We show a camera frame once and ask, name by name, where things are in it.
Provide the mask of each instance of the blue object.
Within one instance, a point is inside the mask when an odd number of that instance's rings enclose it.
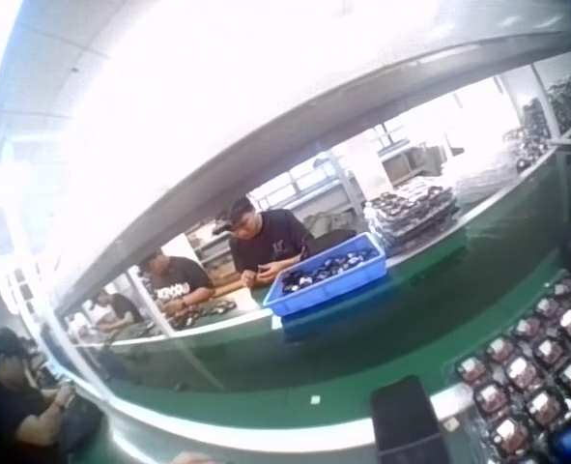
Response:
[[[561,452],[563,457],[571,457],[571,428],[557,437],[557,450]]]
[[[297,292],[283,294],[282,279],[289,273],[293,271],[312,273],[323,266],[329,258],[344,257],[347,253],[360,252],[370,247],[378,251],[377,256]],[[264,299],[264,307],[269,307],[277,316],[287,316],[351,292],[373,280],[384,277],[386,273],[384,251],[376,244],[371,234],[365,232],[279,273]]]

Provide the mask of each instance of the black t-shirt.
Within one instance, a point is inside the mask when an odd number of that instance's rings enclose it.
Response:
[[[113,308],[113,312],[115,315],[118,316],[119,319],[124,319],[124,315],[129,312],[132,315],[132,322],[142,322],[143,316],[139,312],[139,309],[135,304],[129,300],[127,297],[120,293],[114,293],[111,295],[111,307]]]
[[[0,384],[0,462],[21,464],[65,464],[57,445],[38,447],[21,443],[16,432],[30,416],[39,416],[48,405],[43,394],[31,387],[13,391]]]
[[[236,271],[257,272],[260,264],[282,261],[301,254],[312,235],[289,210],[270,210],[262,215],[262,230],[250,240],[232,237],[229,247]]]
[[[162,289],[171,289],[177,297],[194,292],[198,288],[214,288],[206,271],[196,261],[182,256],[171,256],[165,275],[151,278],[157,295]]]

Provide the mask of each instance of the blue crate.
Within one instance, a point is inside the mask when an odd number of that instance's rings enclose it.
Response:
[[[328,258],[343,256],[369,247],[373,247],[380,254],[355,268],[339,275],[333,275],[296,293],[283,294],[282,278],[291,271],[309,273],[322,266]],[[385,253],[371,237],[371,234],[365,232],[279,273],[264,299],[264,307],[270,308],[277,316],[287,316],[351,292],[385,275]]]

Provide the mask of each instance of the man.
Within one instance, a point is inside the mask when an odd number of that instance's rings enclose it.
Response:
[[[152,253],[139,269],[150,277],[158,304],[167,314],[188,312],[214,295],[214,284],[206,271],[192,259]]]
[[[300,261],[312,235],[289,210],[255,211],[250,200],[237,200],[224,218],[232,237],[229,247],[243,285],[272,283],[278,273]]]
[[[10,329],[0,329],[0,450],[1,462],[60,464],[67,459],[58,448],[62,414],[73,390],[38,391],[29,385],[21,342]]]
[[[92,299],[100,307],[110,306],[115,317],[105,317],[98,321],[97,327],[103,332],[114,332],[132,324],[143,322],[143,316],[137,306],[120,293],[110,294],[104,288]]]

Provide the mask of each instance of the baseball cap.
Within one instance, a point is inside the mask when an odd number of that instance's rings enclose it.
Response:
[[[16,333],[7,327],[0,329],[0,355],[28,358],[27,351]]]
[[[225,222],[231,227],[237,222],[240,222],[240,219],[243,218],[244,213],[248,213],[254,209],[255,207],[248,199],[248,197],[243,196],[242,198],[238,198],[236,201],[234,201],[228,209],[221,211],[216,216],[216,220]]]

